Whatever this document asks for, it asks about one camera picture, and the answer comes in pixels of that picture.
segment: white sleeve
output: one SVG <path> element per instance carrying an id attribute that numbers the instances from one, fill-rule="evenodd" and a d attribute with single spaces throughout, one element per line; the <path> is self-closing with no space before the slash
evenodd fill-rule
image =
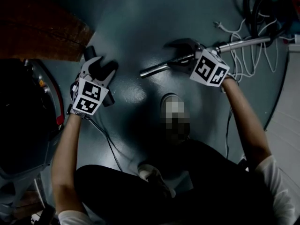
<path id="1" fill-rule="evenodd" d="M 273 156 L 264 159 L 255 169 L 263 176 L 274 202 L 273 210 L 278 225 L 292 225 L 296 221 L 295 207 L 291 202 L 288 190 L 284 187 L 281 172 Z"/>
<path id="2" fill-rule="evenodd" d="M 93 225 L 88 215 L 78 211 L 63 211 L 58 215 L 60 225 Z"/>

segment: white cable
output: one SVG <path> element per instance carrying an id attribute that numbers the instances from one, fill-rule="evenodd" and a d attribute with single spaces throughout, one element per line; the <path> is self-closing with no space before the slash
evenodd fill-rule
<path id="1" fill-rule="evenodd" d="M 270 17 L 269 15 L 264 15 L 264 14 L 261 14 L 260 12 L 258 12 L 258 14 L 262 17 Z"/>
<path id="2" fill-rule="evenodd" d="M 227 30 L 221 22 L 214 22 L 215 26 L 217 28 L 220 28 L 221 30 L 223 30 L 224 32 L 228 32 L 228 33 L 238 33 L 241 29 L 242 29 L 242 26 L 243 26 L 243 23 L 245 22 L 246 19 L 244 19 L 241 23 L 240 23 L 240 27 L 239 29 L 237 29 L 236 31 L 230 31 L 230 30 Z"/>
<path id="3" fill-rule="evenodd" d="M 228 29 L 226 29 L 221 22 L 214 22 L 216 24 L 216 26 L 218 28 L 220 28 L 222 31 L 224 32 L 228 32 L 228 33 L 231 33 L 231 36 L 230 36 L 230 41 L 233 42 L 233 39 L 234 38 L 237 38 L 239 40 L 243 40 L 241 38 L 241 36 L 238 34 L 238 32 L 242 29 L 242 25 L 243 23 L 245 22 L 245 19 L 242 20 L 242 22 L 240 23 L 240 26 L 239 26 L 239 29 L 236 30 L 236 31 L 230 31 Z M 269 24 L 265 25 L 258 33 L 258 35 L 261 35 L 261 33 L 269 26 L 271 26 L 272 24 L 276 23 L 277 22 L 277 19 L 275 19 L 274 21 L 270 22 Z M 276 64 L 275 64 L 275 69 L 272 68 L 272 65 L 271 65 L 271 62 L 270 62 L 270 59 L 268 57 L 268 54 L 267 54 L 267 50 L 266 50 L 266 44 L 263 43 L 260 45 L 260 49 L 259 49 L 259 52 L 258 52 L 258 58 L 257 60 L 255 61 L 254 59 L 254 54 L 253 54 L 253 45 L 251 46 L 251 58 L 252 58 L 252 67 L 253 67 L 253 71 L 250 72 L 248 70 L 248 67 L 247 67 L 247 64 L 246 64 L 246 60 L 245 60 L 245 51 L 244 51 L 244 48 L 242 48 L 242 60 L 243 60 L 243 64 L 240 60 L 240 58 L 238 57 L 237 53 L 235 50 L 231 50 L 231 55 L 232 55 L 232 58 L 233 58 L 233 62 L 234 62 L 234 78 L 238 81 L 238 82 L 241 82 L 242 78 L 245 76 L 245 77 L 252 77 L 254 76 L 255 74 L 255 70 L 256 70 L 256 67 L 260 61 L 260 57 L 261 57 L 261 52 L 262 52 L 262 48 L 264 46 L 264 53 L 265 53 L 265 56 L 266 56 L 266 59 L 267 59 L 267 62 L 268 62 L 268 65 L 271 69 L 272 72 L 275 72 L 276 71 L 276 68 L 277 68 L 277 63 L 278 63 L 278 60 L 276 59 Z M 278 46 L 277 46 L 277 41 L 276 41 L 276 58 L 278 57 Z"/>
<path id="4" fill-rule="evenodd" d="M 279 37 L 279 38 L 282 38 L 282 39 L 285 39 L 285 40 L 288 40 L 288 41 L 293 41 L 293 40 L 295 40 L 295 39 L 296 39 L 295 37 L 293 37 L 293 38 Z"/>

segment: chrome tube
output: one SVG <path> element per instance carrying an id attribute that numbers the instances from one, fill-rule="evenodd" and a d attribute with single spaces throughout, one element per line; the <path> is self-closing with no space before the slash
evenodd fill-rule
<path id="1" fill-rule="evenodd" d="M 242 47 L 247 47 L 251 45 L 256 45 L 260 43 L 266 43 L 269 42 L 271 39 L 270 37 L 259 37 L 259 38 L 254 38 L 250 40 L 244 40 L 244 41 L 236 41 L 232 43 L 228 43 L 219 47 L 216 47 L 216 50 L 219 53 L 225 53 L 225 52 L 230 52 L 231 50 L 242 48 Z"/>
<path id="2" fill-rule="evenodd" d="M 184 56 L 184 57 L 180 57 L 180 58 L 177 58 L 177 59 L 172 59 L 172 60 L 169 60 L 167 62 L 163 62 L 163 63 L 157 64 L 155 66 L 146 68 L 146 69 L 140 71 L 140 76 L 141 76 L 141 78 L 145 78 L 145 77 L 152 76 L 156 73 L 160 73 L 162 71 L 168 70 L 170 68 L 168 63 L 171 63 L 171 62 L 184 62 L 186 60 L 189 60 L 193 56 L 194 56 L 194 54 L 189 54 L 189 55 Z"/>

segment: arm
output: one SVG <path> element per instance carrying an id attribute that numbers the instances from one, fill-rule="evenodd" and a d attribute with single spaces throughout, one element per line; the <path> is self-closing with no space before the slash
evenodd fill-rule
<path id="1" fill-rule="evenodd" d="M 237 83 L 233 79 L 227 78 L 223 81 L 222 86 L 232 107 L 249 167 L 254 170 L 260 162 L 271 155 L 267 137 L 260 121 Z"/>
<path id="2" fill-rule="evenodd" d="M 53 159 L 51 180 L 57 213 L 66 210 L 86 213 L 74 187 L 80 124 L 79 116 L 69 116 Z"/>

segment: gray floor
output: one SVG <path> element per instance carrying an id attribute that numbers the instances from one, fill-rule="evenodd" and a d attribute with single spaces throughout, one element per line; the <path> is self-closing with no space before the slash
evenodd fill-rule
<path id="1" fill-rule="evenodd" d="M 116 103 L 101 107 L 94 115 L 102 121 L 119 152 L 121 166 L 128 173 L 136 173 L 136 166 L 149 154 L 159 153 L 161 146 L 155 139 L 159 124 L 159 103 L 169 92 L 178 94 L 186 102 L 191 114 L 193 139 L 207 143 L 225 154 L 225 130 L 229 103 L 218 88 L 206 87 L 189 80 L 187 75 L 165 71 L 141 79 L 139 71 L 173 57 L 173 50 L 164 49 L 165 43 L 178 38 L 194 38 L 206 46 L 229 41 L 229 35 L 217 30 L 213 21 L 221 21 L 235 30 L 242 20 L 239 13 L 242 0 L 54 0 L 74 13 L 95 30 L 90 44 L 97 55 L 105 55 L 105 63 L 115 59 L 119 70 L 110 84 Z M 248 36 L 244 28 L 242 36 Z M 278 41 L 278 67 L 271 73 L 265 56 L 253 78 L 240 84 L 246 97 L 265 125 L 275 104 L 283 78 L 287 46 Z M 275 64 L 275 46 L 268 48 Z M 233 68 L 230 54 L 222 55 Z M 250 49 L 246 49 L 250 66 Z M 80 64 L 65 61 L 43 61 L 50 70 L 64 99 L 69 104 L 69 86 L 76 77 Z M 229 134 L 229 159 L 238 162 L 242 147 L 232 119 Z M 104 165 L 117 169 L 104 137 L 83 121 L 79 139 L 78 167 L 87 164 Z M 43 174 L 46 195 L 53 203 L 50 169 Z M 181 179 L 169 183 L 177 187 Z"/>

